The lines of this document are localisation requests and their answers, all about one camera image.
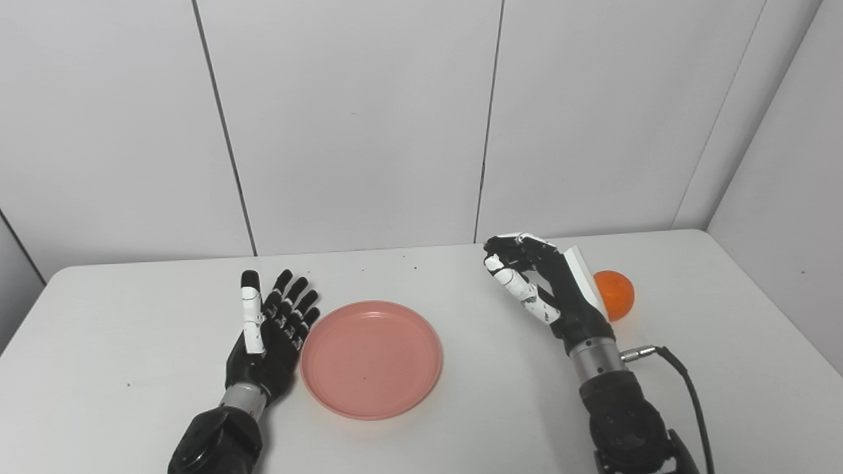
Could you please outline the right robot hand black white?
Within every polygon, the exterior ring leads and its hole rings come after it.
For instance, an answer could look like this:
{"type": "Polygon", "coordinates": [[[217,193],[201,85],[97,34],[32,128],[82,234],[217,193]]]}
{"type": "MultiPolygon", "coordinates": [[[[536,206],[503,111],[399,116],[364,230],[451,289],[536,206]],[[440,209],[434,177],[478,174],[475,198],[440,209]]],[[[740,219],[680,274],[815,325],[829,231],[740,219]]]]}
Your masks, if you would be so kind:
{"type": "Polygon", "coordinates": [[[487,272],[519,303],[550,327],[566,353],[593,337],[615,340],[598,303],[588,299],[593,289],[575,255],[560,251],[533,234],[495,235],[484,243],[487,272]]]}

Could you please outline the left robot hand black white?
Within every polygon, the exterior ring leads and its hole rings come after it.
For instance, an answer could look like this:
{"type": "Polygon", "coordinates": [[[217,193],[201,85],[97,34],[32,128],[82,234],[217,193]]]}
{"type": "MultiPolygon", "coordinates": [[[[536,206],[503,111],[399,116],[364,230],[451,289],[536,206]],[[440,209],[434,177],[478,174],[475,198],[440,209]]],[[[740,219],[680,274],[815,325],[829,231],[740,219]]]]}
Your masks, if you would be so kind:
{"type": "Polygon", "coordinates": [[[304,342],[320,316],[318,299],[319,292],[310,287],[307,277],[295,276],[288,268],[277,277],[271,291],[258,294],[264,351],[249,354],[240,335],[226,363],[225,387],[255,385],[268,406],[286,396],[304,342]]]}

